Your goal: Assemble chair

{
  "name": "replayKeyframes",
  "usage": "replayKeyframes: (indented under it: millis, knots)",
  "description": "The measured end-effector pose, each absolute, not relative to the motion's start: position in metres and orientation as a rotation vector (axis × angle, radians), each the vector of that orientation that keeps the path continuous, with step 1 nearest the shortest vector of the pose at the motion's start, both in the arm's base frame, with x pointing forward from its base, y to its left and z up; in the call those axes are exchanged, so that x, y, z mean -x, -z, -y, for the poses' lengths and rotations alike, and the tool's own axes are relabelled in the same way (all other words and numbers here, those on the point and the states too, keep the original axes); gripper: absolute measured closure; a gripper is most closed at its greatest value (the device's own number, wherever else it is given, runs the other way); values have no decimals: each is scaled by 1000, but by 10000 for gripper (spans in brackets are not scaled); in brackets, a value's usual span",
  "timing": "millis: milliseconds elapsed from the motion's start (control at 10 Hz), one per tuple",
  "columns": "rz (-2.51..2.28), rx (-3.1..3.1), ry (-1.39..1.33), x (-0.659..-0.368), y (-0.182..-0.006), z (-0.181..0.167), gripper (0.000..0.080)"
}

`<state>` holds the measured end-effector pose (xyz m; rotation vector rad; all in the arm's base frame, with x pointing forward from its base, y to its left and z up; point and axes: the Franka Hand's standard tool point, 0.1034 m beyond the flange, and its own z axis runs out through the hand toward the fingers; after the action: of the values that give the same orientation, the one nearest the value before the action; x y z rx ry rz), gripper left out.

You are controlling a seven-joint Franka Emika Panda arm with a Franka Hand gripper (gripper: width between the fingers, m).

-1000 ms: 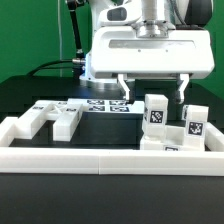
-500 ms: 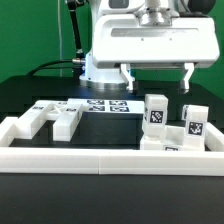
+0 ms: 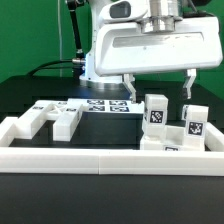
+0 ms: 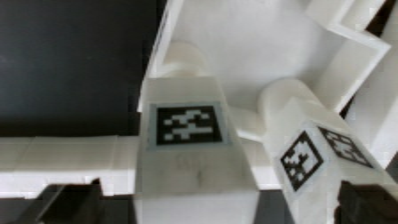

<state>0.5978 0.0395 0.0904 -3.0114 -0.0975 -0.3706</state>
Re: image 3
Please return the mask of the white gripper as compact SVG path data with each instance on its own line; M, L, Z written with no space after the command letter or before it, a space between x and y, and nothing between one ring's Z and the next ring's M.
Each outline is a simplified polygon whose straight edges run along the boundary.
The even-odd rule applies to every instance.
M99 13L95 71L123 75L136 102L132 74L186 70L183 98L191 98L197 70L220 65L223 54L214 16L185 18L181 0L119 0Z

